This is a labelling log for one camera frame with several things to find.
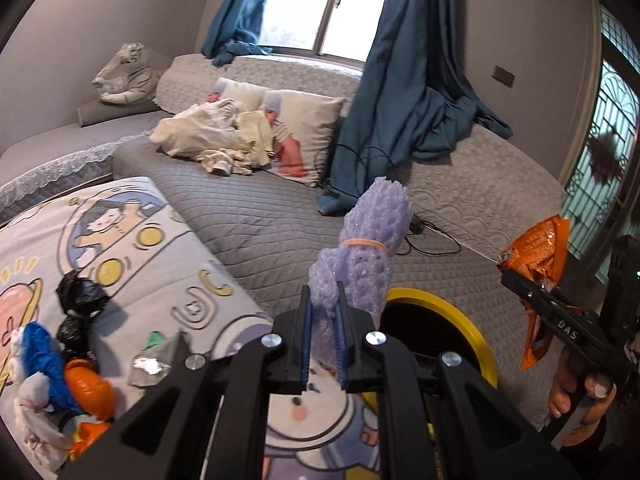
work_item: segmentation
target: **power adapter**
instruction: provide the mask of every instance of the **power adapter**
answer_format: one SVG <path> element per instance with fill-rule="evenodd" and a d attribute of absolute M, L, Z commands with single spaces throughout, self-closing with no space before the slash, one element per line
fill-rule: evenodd
<path fill-rule="evenodd" d="M 424 222 L 414 216 L 409 224 L 409 231 L 414 235 L 420 235 L 424 231 Z"/>

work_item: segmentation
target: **metal screw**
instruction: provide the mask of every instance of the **metal screw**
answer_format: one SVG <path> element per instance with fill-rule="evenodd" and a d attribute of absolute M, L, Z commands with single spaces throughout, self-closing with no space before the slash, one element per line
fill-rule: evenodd
<path fill-rule="evenodd" d="M 386 343 L 386 335 L 384 335 L 382 332 L 378 332 L 377 330 L 369 332 L 366 336 L 364 336 L 364 339 L 366 339 L 367 343 L 373 346 L 379 346 Z"/>
<path fill-rule="evenodd" d="M 282 344 L 282 338 L 276 333 L 269 333 L 262 336 L 260 342 L 267 348 L 276 348 Z"/>
<path fill-rule="evenodd" d="M 202 354 L 191 354 L 184 360 L 184 365 L 189 370 L 199 370 L 207 364 L 207 358 Z"/>
<path fill-rule="evenodd" d="M 460 366 L 462 364 L 462 357 L 460 357 L 460 354 L 456 354 L 455 352 L 444 352 L 440 359 L 444 365 L 449 368 Z"/>

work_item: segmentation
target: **decorative glass door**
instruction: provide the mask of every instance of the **decorative glass door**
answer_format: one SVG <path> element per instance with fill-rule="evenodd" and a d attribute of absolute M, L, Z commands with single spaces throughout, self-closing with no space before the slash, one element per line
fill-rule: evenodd
<path fill-rule="evenodd" d="M 601 32 L 606 38 L 603 42 L 612 44 L 626 58 L 634 75 L 640 73 L 638 50 L 622 25 L 604 8 Z M 639 108 L 638 94 L 603 59 L 590 131 L 562 205 L 562 215 L 572 218 L 569 251 L 577 260 L 597 241 L 613 206 L 620 201 L 620 188 L 636 149 Z M 598 272 L 600 279 L 607 270 L 608 258 Z"/>

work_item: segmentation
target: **orange plastic bag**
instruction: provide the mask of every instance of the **orange plastic bag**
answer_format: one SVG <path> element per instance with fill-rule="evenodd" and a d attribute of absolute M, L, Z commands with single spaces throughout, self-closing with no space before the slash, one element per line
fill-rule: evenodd
<path fill-rule="evenodd" d="M 568 219 L 552 216 L 534 225 L 514 241 L 502 254 L 501 269 L 514 269 L 545 290 L 560 281 L 569 242 Z M 540 325 L 540 318 L 526 300 L 522 300 L 529 317 L 527 339 L 520 367 L 531 368 L 542 359 L 551 345 L 553 334 Z"/>
<path fill-rule="evenodd" d="M 65 382 L 78 405 L 100 421 L 113 416 L 116 395 L 108 381 L 94 372 L 87 359 L 74 359 L 65 366 Z"/>
<path fill-rule="evenodd" d="M 106 422 L 98 422 L 97 424 L 81 422 L 78 428 L 78 437 L 80 440 L 69 449 L 71 460 L 75 460 L 82 455 L 82 453 L 84 453 L 89 446 L 92 446 L 110 427 L 111 424 L 107 424 Z"/>

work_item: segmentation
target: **rubber band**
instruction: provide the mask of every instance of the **rubber band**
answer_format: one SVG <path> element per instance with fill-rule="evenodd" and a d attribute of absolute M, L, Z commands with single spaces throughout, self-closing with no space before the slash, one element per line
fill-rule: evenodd
<path fill-rule="evenodd" d="M 368 238 L 349 238 L 348 240 L 343 241 L 342 245 L 346 245 L 349 247 L 362 246 L 362 245 L 375 247 L 377 249 L 380 249 L 381 251 L 384 251 L 386 256 L 389 256 L 389 249 L 387 249 L 385 244 L 377 240 L 370 240 Z"/>

